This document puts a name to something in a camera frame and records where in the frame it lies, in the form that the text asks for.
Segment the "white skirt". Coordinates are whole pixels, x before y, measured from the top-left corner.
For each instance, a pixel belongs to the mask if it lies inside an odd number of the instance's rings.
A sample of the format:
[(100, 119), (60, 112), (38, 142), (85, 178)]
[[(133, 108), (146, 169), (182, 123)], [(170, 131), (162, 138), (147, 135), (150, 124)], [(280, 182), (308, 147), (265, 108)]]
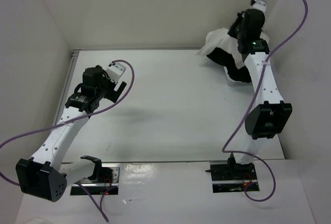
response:
[(233, 69), (242, 69), (245, 64), (242, 60), (242, 56), (238, 51), (238, 41), (236, 38), (228, 35), (227, 28), (217, 29), (209, 32), (205, 39), (205, 45), (197, 52), (199, 56), (207, 56), (212, 53), (216, 48), (220, 48), (226, 54), (232, 56), (231, 62), (234, 62)]

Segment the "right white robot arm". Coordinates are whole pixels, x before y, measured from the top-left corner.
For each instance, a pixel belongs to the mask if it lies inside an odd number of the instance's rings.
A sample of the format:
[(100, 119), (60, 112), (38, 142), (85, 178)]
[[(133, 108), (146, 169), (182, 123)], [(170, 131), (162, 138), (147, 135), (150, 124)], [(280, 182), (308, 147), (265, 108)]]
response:
[(238, 51), (254, 89), (254, 102), (244, 121), (249, 139), (243, 150), (231, 152), (227, 161), (227, 175), (236, 180), (252, 171), (254, 156), (268, 139), (282, 132), (292, 113), (292, 105), (284, 102), (278, 91), (268, 59), (268, 43), (260, 37), (264, 22), (263, 11), (247, 9), (238, 15), (228, 32), (238, 41)]

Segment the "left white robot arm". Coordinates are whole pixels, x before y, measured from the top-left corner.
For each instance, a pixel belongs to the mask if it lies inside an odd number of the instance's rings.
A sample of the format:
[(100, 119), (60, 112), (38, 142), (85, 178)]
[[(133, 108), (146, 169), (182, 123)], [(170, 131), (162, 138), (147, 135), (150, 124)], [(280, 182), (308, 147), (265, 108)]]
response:
[(67, 186), (87, 178), (98, 182), (103, 176), (99, 158), (84, 155), (69, 167), (62, 169), (62, 161), (73, 140), (98, 109), (104, 98), (116, 103), (126, 87), (118, 83), (126, 68), (111, 63), (106, 69), (97, 65), (85, 69), (78, 84), (65, 103), (62, 116), (42, 146), (29, 159), (16, 164), (21, 191), (51, 202), (58, 201)]

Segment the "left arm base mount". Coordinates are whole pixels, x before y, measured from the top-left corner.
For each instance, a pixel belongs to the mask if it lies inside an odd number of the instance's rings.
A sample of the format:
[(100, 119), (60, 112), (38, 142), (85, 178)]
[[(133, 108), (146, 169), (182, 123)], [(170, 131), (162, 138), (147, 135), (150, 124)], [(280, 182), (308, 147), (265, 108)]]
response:
[(79, 183), (92, 195), (101, 196), (105, 192), (106, 195), (118, 195), (119, 176), (121, 166), (119, 163), (103, 163), (102, 168), (104, 174), (99, 176), (95, 182), (82, 178)]

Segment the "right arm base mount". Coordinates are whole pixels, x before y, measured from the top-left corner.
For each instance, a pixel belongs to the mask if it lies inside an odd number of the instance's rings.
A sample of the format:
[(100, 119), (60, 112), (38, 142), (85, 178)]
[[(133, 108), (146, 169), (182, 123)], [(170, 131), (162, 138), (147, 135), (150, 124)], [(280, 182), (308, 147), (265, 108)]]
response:
[(233, 155), (227, 161), (211, 162), (205, 171), (211, 175), (213, 193), (259, 191), (259, 184), (253, 163), (236, 163)]

